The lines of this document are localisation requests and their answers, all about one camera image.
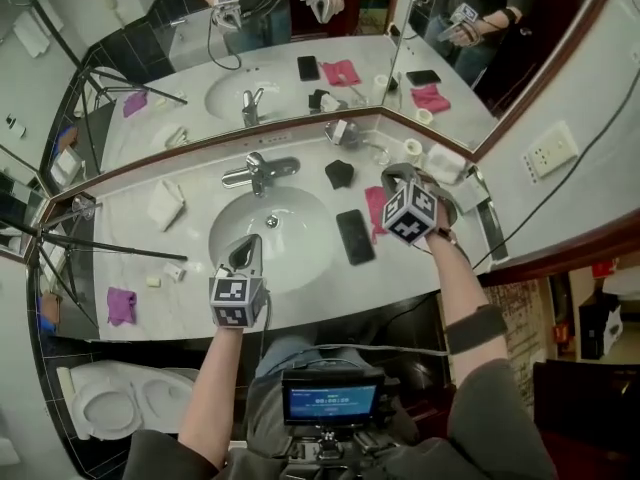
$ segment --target bathroom sink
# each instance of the bathroom sink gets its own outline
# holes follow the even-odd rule
[[[333,219],[314,195],[292,187],[267,189],[263,198],[246,194],[227,205],[209,234],[214,265],[234,240],[262,237],[263,275],[274,294],[300,288],[329,268]]]
[[[255,94],[262,88],[264,94],[258,104],[261,123],[299,115],[297,107],[300,106],[300,101],[296,97],[293,85],[295,79],[290,71],[291,69],[279,64],[243,66],[238,71],[231,71],[219,78],[207,91],[205,107],[212,116],[242,128],[244,91]]]

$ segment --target white marble countertop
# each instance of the white marble countertop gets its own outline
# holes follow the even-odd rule
[[[375,140],[393,141],[382,135]],[[275,180],[276,186],[310,192],[322,201],[332,218],[359,209],[370,231],[364,190],[380,184],[382,168],[371,161],[367,148],[347,152],[322,137],[260,152],[267,160],[295,156],[301,162],[297,174]],[[336,159],[355,167],[356,176],[348,189],[333,190],[325,175],[325,166]],[[184,279],[173,283],[162,274],[165,260],[94,253],[95,300],[102,340],[171,340],[215,334],[208,293],[214,269],[209,257],[209,232],[226,205],[251,191],[251,185],[224,189],[221,184],[224,172],[244,164],[245,156],[241,155],[167,176],[165,179],[180,186],[186,211],[164,233],[157,231],[146,214],[157,180],[99,199],[103,207],[96,213],[95,240],[184,254],[189,258],[183,265],[187,270]],[[487,252],[475,210],[461,217],[453,229],[472,262]],[[390,235],[378,237],[374,261],[355,267],[347,260],[337,225],[332,228],[332,243],[327,246],[333,249],[332,260],[323,274],[301,289],[273,296],[271,329],[336,318],[439,289],[433,258]],[[488,260],[478,272],[486,270],[487,265]],[[147,287],[147,276],[161,277],[162,286]],[[110,286],[137,293],[136,325],[124,323],[114,327],[107,323],[106,295]],[[265,315],[263,310],[256,326],[247,332],[260,331]]]
[[[126,97],[118,98],[106,139],[101,170],[103,172],[110,171],[159,152],[161,148],[152,145],[153,138],[167,124],[175,123],[185,126],[188,129],[190,142],[238,129],[237,120],[241,118],[242,106],[238,106],[237,115],[232,116],[233,121],[225,121],[214,117],[207,111],[205,96],[216,81],[223,77],[233,76],[235,73],[241,74],[243,70],[253,66],[262,67],[261,69],[265,73],[265,85],[269,86],[258,105],[259,113],[261,106],[264,108],[268,105],[268,99],[284,98],[294,94],[294,98],[287,100],[292,102],[288,109],[290,115],[284,117],[308,115],[308,96],[316,89],[330,91],[334,97],[348,102],[352,107],[355,93],[346,87],[330,86],[322,70],[320,70],[321,78],[318,81],[301,82],[299,80],[296,58],[304,55],[315,55],[318,62],[351,60],[362,80],[362,83],[355,87],[369,97],[371,105],[381,105],[381,98],[379,98],[380,101],[373,101],[371,98],[373,79],[378,74],[388,75],[391,72],[395,53],[395,46],[385,36],[317,39],[243,53],[243,68],[237,72],[226,71],[213,62],[208,62],[169,75],[150,83],[149,86],[170,94],[182,92],[189,104],[180,105],[169,102],[162,108],[157,108],[155,102],[159,97],[155,94],[149,94],[148,105],[125,119],[122,110]],[[224,65],[237,65],[237,61],[232,57],[218,60]],[[279,72],[282,72],[283,69],[290,70],[291,77],[284,82],[274,80],[271,81],[271,84],[268,83],[270,65],[277,66]],[[276,88],[275,84],[281,84],[282,87]],[[251,89],[255,92],[257,88],[242,87],[238,90]]]
[[[404,35],[411,39],[404,39],[400,43],[400,50],[393,69],[396,76],[397,73],[402,73],[400,83],[402,96],[388,95],[384,105],[415,119],[418,107],[411,98],[413,86],[407,80],[406,73],[432,69],[441,79],[441,82],[438,83],[438,91],[449,100],[451,108],[434,114],[434,120],[429,128],[473,151],[498,124],[498,120],[491,115],[480,98],[431,46],[421,37],[413,37],[415,32],[409,24],[405,28]]]

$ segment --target display screen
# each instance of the display screen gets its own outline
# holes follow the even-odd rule
[[[376,386],[291,389],[289,411],[293,420],[363,416],[371,413]]]

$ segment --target small monitor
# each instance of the small monitor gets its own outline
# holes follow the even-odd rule
[[[384,373],[372,370],[289,370],[282,379],[285,424],[344,426],[373,418]]]

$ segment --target toilet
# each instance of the toilet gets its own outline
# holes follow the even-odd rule
[[[97,361],[57,373],[80,439],[122,439],[139,429],[177,434],[193,390],[192,370]]]

